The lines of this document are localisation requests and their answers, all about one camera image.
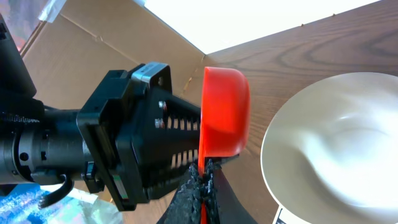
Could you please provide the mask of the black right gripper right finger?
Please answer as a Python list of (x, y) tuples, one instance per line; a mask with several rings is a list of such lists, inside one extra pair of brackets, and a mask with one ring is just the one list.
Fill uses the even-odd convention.
[(211, 159), (205, 167), (203, 202), (207, 223), (254, 224), (255, 219), (242, 206), (233, 192), (221, 165)]

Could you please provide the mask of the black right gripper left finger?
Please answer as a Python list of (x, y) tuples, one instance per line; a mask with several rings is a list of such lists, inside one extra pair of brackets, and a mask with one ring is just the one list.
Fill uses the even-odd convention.
[(198, 224), (201, 221), (201, 179), (196, 164), (191, 164), (157, 224)]

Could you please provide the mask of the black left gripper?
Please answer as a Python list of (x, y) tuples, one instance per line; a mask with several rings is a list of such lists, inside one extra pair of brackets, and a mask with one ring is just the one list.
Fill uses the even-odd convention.
[[(149, 168), (146, 192), (132, 146), (133, 121), (153, 88), (172, 92), (170, 66), (140, 64), (130, 71), (110, 70), (76, 117), (80, 134), (93, 157), (97, 174), (121, 212), (137, 204), (160, 199), (175, 190), (198, 149), (173, 154), (171, 159)], [(200, 107), (170, 93), (161, 96), (161, 128), (198, 131)]]

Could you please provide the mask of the red measuring scoop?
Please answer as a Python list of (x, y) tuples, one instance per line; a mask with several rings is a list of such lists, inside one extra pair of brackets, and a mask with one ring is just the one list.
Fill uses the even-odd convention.
[[(204, 177), (211, 159), (237, 156), (249, 132), (250, 92), (247, 78), (232, 68), (205, 67), (201, 95), (198, 172)], [(207, 223), (201, 205), (201, 223)]]

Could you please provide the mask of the beige bowl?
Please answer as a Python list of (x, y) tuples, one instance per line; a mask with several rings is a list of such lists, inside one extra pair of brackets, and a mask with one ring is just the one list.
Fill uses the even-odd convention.
[(346, 73), (300, 90), (266, 130), (261, 170), (307, 223), (396, 223), (397, 77)]

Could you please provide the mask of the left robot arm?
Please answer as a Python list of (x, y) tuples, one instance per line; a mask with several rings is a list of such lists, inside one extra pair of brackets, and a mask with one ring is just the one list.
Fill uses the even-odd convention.
[(200, 109), (172, 93), (167, 64), (109, 71), (84, 106), (61, 110), (36, 89), (5, 23), (1, 24), (1, 194), (19, 184), (57, 184), (49, 207), (76, 181), (107, 190), (120, 211), (175, 190), (198, 160)]

